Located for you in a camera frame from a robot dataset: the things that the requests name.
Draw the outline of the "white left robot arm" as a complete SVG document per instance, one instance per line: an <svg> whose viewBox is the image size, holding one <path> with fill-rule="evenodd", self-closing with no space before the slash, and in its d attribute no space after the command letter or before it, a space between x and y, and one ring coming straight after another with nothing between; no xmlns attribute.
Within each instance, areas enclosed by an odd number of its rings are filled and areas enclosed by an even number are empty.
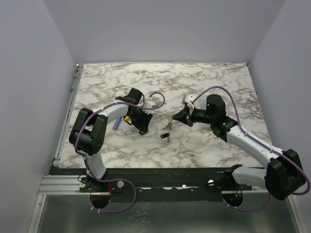
<svg viewBox="0 0 311 233"><path fill-rule="evenodd" d="M106 189L107 179L104 177L106 167L100 154L104 143L108 124L119 118L129 118L129 125L138 129L139 134L148 132L153 117L150 110L156 104L146 99L139 90L132 88L128 95L117 97L106 107L89 110L83 108L78 113L69 135L69 142L86 163L87 174L92 177L90 185L100 192Z"/></svg>

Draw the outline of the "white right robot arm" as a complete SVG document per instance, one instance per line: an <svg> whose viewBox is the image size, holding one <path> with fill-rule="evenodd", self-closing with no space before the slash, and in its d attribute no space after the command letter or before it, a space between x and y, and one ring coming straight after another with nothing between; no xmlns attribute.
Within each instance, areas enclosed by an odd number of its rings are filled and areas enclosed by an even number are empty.
<svg viewBox="0 0 311 233"><path fill-rule="evenodd" d="M264 188L274 198L284 200L306 183L299 155L292 149L284 151L273 147L240 127L236 120L227 116L225 102L220 95L207 96L204 110L196 108L191 100L189 94L183 97L184 108L173 116L173 120L189 127L194 123L210 125L216 137L237 146L263 166L234 165L223 178L227 189L234 190L240 184L246 184Z"/></svg>

